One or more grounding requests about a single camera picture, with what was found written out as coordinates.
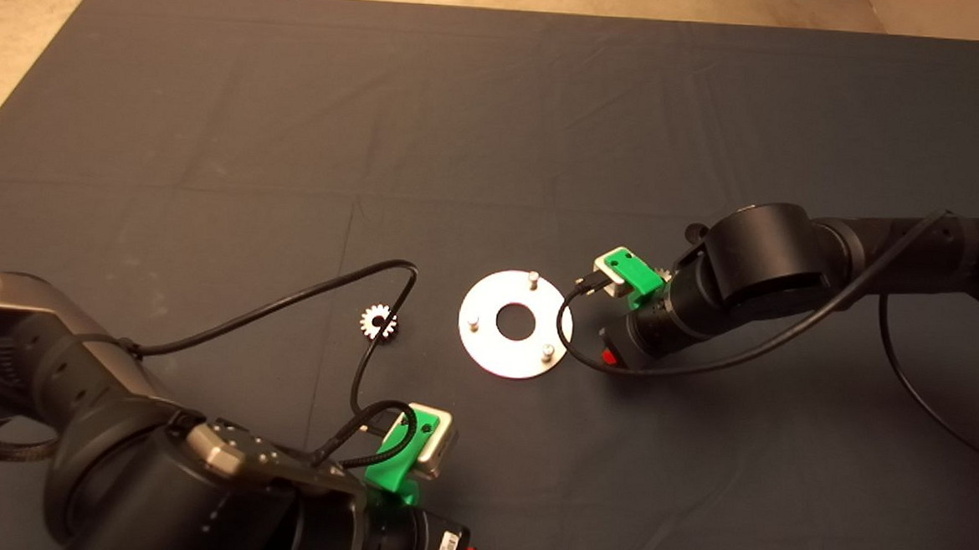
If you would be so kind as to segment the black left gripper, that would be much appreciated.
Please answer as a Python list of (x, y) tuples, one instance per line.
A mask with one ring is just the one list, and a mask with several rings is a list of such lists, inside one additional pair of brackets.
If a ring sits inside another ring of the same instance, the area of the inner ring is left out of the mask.
[(464, 525), (404, 504), (367, 509), (361, 550), (479, 550)]

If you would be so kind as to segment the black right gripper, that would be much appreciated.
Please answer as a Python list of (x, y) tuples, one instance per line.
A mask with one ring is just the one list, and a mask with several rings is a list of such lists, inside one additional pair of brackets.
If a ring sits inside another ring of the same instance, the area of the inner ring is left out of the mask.
[(688, 347), (686, 296), (675, 291), (657, 296), (604, 327), (601, 361), (631, 370), (652, 367), (662, 357)]

